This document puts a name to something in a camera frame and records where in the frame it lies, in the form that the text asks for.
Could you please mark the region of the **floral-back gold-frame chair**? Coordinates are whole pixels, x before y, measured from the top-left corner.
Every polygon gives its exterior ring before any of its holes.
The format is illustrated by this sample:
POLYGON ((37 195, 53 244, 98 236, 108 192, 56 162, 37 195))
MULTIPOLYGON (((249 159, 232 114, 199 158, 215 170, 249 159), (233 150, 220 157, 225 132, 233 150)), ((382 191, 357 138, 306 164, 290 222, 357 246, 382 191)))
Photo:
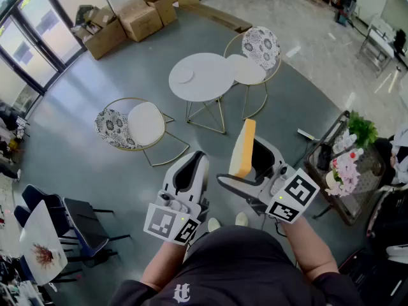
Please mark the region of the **floral-back gold-frame chair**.
POLYGON ((150 101, 142 98, 127 97, 116 99, 106 105, 96 116, 94 125, 99 137, 109 145, 128 152, 142 151, 145 157, 148 156, 146 150, 157 145, 165 135, 185 145, 182 152, 165 162, 153 164, 150 159, 147 160, 151 167, 157 167, 176 161, 190 147, 187 142, 166 130, 167 124, 174 120, 173 117, 160 111, 150 101), (138 102, 129 113, 122 113, 112 108, 114 104, 127 100, 138 102))
POLYGON ((268 91, 267 84, 281 65, 281 46, 271 30, 257 26, 232 38, 223 56, 233 68, 233 85, 246 87, 242 119, 250 119, 262 111, 268 99, 266 93, 261 106, 255 112, 246 114, 250 89, 261 85, 265 92, 268 91))

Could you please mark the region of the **person's black shirt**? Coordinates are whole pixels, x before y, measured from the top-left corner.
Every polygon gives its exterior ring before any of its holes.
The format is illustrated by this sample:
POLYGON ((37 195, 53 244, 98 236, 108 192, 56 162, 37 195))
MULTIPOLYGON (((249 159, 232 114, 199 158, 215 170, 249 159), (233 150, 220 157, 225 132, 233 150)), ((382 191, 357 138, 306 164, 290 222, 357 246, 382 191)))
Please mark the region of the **person's black shirt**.
POLYGON ((310 281, 269 233, 225 226, 187 248, 176 276, 159 292, 125 280, 109 306, 365 306, 351 279, 324 273, 310 281))

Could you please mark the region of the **black-framed glass door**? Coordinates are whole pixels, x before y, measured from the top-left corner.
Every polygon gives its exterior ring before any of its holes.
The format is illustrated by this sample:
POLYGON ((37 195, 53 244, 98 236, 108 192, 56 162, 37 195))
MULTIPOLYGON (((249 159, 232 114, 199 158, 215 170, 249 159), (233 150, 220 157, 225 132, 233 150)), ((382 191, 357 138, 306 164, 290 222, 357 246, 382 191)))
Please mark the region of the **black-framed glass door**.
POLYGON ((58 0, 0 0, 0 60, 39 95, 85 52, 58 0))

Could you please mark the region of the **clear plastic bottle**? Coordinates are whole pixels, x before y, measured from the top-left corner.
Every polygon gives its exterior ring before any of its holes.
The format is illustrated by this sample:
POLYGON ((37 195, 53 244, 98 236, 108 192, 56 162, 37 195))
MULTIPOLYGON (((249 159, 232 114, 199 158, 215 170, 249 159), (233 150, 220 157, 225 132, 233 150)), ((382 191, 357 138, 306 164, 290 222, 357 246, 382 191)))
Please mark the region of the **clear plastic bottle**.
POLYGON ((341 140, 335 143, 332 147, 332 151, 334 154, 341 153, 347 150, 349 147, 353 145, 356 141, 357 136, 355 134, 345 135, 341 140))

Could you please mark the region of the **red-capped plastic bottle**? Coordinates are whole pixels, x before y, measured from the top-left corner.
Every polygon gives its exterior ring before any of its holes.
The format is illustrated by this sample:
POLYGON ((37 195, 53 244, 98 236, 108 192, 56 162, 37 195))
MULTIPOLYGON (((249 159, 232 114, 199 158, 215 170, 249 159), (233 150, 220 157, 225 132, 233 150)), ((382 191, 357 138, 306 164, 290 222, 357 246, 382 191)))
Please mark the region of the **red-capped plastic bottle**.
POLYGON ((354 148, 347 152, 344 152, 340 156, 337 157, 337 165, 338 166, 346 166, 350 165, 358 160, 358 158, 363 155, 364 150, 362 148, 354 148))

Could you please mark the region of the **black folded item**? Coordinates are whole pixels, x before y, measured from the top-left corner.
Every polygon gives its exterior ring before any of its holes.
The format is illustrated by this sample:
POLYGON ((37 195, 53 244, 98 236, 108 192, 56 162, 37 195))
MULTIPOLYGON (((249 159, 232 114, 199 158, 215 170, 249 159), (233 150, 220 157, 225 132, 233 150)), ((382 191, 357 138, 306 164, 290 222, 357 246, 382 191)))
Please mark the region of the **black folded item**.
POLYGON ((82 4, 78 7, 75 16, 75 24, 78 26, 85 22, 85 14, 93 9, 91 4, 82 4))

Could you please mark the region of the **round white table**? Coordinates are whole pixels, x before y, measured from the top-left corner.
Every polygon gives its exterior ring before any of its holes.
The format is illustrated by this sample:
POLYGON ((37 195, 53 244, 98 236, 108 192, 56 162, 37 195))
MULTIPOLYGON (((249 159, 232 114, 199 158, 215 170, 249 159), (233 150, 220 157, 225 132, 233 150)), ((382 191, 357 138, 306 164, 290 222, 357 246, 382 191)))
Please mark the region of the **round white table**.
POLYGON ((186 122, 223 135, 226 134, 226 126, 221 100, 234 81, 232 67, 226 58, 208 52, 183 58, 174 65, 168 78, 171 91, 186 102, 186 122), (213 103, 217 104, 220 113, 219 129, 192 121, 203 111, 210 113, 213 103))

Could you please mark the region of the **long brown wooden board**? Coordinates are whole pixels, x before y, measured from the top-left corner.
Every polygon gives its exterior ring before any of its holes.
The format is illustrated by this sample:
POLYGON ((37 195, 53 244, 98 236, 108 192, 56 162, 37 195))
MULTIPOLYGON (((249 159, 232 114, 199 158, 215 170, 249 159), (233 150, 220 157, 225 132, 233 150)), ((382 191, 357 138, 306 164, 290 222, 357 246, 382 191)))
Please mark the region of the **long brown wooden board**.
POLYGON ((208 18, 211 21, 237 32, 238 34, 244 33, 252 28, 251 23, 204 4, 188 4, 182 5, 180 8, 185 11, 190 11, 195 15, 208 18))

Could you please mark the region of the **small labelled cardboard box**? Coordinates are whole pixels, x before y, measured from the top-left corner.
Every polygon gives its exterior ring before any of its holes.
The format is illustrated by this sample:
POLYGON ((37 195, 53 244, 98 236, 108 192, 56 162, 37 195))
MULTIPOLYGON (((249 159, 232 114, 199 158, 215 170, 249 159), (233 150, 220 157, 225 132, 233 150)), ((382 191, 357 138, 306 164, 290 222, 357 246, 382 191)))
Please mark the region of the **small labelled cardboard box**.
POLYGON ((86 22, 92 22, 100 27, 106 27, 108 24, 115 20, 115 13, 109 8, 97 8, 93 7, 84 15, 86 22))

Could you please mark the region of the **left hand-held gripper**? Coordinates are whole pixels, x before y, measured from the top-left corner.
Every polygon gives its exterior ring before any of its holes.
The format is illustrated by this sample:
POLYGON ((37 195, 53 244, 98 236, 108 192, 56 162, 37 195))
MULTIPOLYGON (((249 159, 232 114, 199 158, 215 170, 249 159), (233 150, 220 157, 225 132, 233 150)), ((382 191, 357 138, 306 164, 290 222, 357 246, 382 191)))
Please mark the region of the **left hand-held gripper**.
POLYGON ((192 152, 173 164, 164 176, 163 190, 149 204, 143 231, 165 242, 188 244, 209 211, 210 202, 201 197, 208 171, 204 152, 192 152))

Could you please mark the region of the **steel work table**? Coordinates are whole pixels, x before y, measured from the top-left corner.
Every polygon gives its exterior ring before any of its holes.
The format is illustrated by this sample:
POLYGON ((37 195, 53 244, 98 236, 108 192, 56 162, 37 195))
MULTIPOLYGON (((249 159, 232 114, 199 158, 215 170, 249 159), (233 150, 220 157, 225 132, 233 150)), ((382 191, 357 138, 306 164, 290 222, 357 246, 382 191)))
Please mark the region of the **steel work table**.
POLYGON ((394 40, 395 31, 383 19, 374 17, 357 58, 361 56, 366 58, 375 68, 376 77, 379 77, 390 61, 395 58, 394 40))

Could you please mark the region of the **pink flower bouquet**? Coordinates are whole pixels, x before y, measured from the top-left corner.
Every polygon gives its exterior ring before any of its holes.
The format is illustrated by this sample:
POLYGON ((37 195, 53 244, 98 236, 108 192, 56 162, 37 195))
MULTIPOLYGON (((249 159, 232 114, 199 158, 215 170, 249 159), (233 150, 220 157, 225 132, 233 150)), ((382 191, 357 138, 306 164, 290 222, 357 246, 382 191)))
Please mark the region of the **pink flower bouquet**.
POLYGON ((351 194, 357 186, 360 173, 352 159, 334 159, 332 168, 326 174, 325 180, 328 186, 325 192, 329 196, 345 197, 351 194))

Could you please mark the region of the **person's left forearm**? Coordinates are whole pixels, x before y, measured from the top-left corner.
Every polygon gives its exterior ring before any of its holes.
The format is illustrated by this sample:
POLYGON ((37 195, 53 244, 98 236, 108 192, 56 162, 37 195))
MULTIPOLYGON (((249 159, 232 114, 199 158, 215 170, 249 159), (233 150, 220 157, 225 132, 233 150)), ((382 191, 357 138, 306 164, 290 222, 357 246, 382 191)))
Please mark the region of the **person's left forearm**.
POLYGON ((161 291, 180 270, 186 251, 186 245, 163 242, 144 270, 140 282, 157 292, 161 291))

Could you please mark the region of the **white power strip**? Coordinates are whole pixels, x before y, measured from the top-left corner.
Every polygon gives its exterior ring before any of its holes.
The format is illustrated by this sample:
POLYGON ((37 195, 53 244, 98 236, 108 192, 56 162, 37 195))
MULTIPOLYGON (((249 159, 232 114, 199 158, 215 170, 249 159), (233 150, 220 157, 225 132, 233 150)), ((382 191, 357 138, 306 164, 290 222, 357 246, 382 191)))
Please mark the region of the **white power strip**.
POLYGON ((319 141, 319 138, 316 138, 315 136, 309 134, 308 132, 302 130, 302 129, 297 129, 297 133, 312 140, 312 141, 319 141))

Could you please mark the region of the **dark blue chair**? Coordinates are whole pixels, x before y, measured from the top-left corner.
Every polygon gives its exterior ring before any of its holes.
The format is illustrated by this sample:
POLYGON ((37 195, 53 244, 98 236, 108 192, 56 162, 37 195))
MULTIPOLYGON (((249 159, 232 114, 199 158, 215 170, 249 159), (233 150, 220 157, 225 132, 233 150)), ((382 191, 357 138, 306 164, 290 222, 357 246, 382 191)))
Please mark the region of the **dark blue chair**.
POLYGON ((57 236, 65 240, 78 240, 70 226, 62 199, 57 194, 46 194, 37 187, 29 184, 22 192, 22 197, 30 211, 44 201, 50 214, 57 236))

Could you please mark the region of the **closed cardboard box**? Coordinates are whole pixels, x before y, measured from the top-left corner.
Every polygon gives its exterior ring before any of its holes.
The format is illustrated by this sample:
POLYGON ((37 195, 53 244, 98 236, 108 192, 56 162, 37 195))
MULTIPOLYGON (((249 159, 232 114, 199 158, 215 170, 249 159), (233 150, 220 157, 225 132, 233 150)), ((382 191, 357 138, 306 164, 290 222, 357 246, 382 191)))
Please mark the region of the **closed cardboard box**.
POLYGON ((163 27, 157 10, 144 0, 129 0, 117 12, 117 16, 128 38, 136 42, 143 41, 163 27))

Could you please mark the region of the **open-flap cardboard box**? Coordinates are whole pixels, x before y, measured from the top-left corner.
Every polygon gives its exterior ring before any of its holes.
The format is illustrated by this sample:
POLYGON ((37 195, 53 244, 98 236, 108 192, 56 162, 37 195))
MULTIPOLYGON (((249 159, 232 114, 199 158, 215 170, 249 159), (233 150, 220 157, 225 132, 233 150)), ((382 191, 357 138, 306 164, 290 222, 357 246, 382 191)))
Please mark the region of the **open-flap cardboard box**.
POLYGON ((171 0, 144 0, 149 6, 155 8, 164 26, 177 20, 177 14, 171 0))

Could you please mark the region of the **large open cardboard box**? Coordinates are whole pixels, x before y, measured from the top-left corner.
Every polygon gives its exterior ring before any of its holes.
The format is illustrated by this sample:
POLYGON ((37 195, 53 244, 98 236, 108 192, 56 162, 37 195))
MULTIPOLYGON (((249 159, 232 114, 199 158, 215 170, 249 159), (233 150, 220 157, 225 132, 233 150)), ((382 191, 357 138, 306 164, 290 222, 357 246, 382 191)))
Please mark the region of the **large open cardboard box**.
POLYGON ((99 32, 84 41, 84 45, 95 60, 101 59, 111 50, 126 41, 127 35, 119 19, 102 28, 99 32))

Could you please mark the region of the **green leafy plant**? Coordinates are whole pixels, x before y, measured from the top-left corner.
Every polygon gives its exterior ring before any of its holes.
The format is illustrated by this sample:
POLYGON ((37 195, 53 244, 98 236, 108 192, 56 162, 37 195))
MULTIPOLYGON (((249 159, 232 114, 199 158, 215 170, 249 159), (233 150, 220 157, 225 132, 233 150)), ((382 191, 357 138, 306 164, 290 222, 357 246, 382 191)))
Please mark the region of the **green leafy plant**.
POLYGON ((378 138, 378 131, 375 124, 364 117, 360 116, 358 112, 351 111, 347 123, 349 132, 356 135, 355 144, 358 147, 366 148, 373 144, 378 138))

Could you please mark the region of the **white table with red print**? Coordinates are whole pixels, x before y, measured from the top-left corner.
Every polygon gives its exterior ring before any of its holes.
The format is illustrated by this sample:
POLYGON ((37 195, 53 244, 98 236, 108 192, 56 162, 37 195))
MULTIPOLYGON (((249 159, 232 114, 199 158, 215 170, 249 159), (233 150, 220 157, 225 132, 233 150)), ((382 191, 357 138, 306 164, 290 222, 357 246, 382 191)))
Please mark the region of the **white table with red print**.
POLYGON ((19 242, 34 282, 39 286, 54 280, 68 264, 44 201, 31 212, 19 242))

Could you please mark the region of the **person's right forearm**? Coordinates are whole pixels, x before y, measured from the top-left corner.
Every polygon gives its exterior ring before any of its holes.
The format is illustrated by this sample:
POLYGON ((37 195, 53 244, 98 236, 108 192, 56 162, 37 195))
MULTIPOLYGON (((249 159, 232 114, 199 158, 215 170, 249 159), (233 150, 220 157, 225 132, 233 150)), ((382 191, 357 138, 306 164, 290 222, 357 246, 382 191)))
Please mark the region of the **person's right forearm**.
POLYGON ((293 254, 305 276, 314 281, 324 273, 339 273, 330 248, 317 235, 306 218, 281 224, 293 254))

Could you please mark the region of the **black bag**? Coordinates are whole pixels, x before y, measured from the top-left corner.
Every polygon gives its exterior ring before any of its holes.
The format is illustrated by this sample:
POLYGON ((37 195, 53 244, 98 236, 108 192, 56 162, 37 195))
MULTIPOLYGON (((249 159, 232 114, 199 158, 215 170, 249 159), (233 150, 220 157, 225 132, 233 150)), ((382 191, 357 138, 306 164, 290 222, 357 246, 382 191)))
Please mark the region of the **black bag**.
POLYGON ((323 171, 328 171, 332 156, 332 147, 323 143, 317 159, 317 168, 323 171))

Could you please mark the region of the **black case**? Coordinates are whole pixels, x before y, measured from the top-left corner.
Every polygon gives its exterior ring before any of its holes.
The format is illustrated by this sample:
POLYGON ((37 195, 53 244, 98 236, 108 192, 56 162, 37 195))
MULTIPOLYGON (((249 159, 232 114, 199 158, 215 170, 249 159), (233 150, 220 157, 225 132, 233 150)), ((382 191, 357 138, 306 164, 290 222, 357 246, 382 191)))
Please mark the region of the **black case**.
POLYGON ((356 286, 366 306, 408 306, 408 264, 360 249, 339 266, 356 286))

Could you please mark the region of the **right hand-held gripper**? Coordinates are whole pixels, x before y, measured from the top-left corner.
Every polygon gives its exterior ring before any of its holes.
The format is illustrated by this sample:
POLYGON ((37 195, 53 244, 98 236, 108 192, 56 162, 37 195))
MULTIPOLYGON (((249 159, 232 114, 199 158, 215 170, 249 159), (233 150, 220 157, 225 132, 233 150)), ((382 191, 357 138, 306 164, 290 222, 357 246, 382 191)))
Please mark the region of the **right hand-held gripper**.
POLYGON ((285 164, 281 152, 259 136, 254 137, 251 162, 255 180, 218 174, 218 183, 246 200, 259 200, 266 205, 266 214, 293 224, 316 197, 319 186, 301 168, 285 164))

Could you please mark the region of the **black folding chair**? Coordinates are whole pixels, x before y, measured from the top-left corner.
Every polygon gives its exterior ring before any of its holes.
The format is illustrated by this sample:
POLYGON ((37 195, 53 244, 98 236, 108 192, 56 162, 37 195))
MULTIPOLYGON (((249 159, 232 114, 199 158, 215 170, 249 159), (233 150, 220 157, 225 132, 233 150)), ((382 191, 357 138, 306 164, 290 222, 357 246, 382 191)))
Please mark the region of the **black folding chair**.
POLYGON ((96 209, 86 201, 63 198, 65 211, 73 225, 76 237, 82 246, 85 258, 96 256, 110 241, 130 238, 131 235, 109 237, 97 217, 97 213, 111 213, 113 210, 96 209))

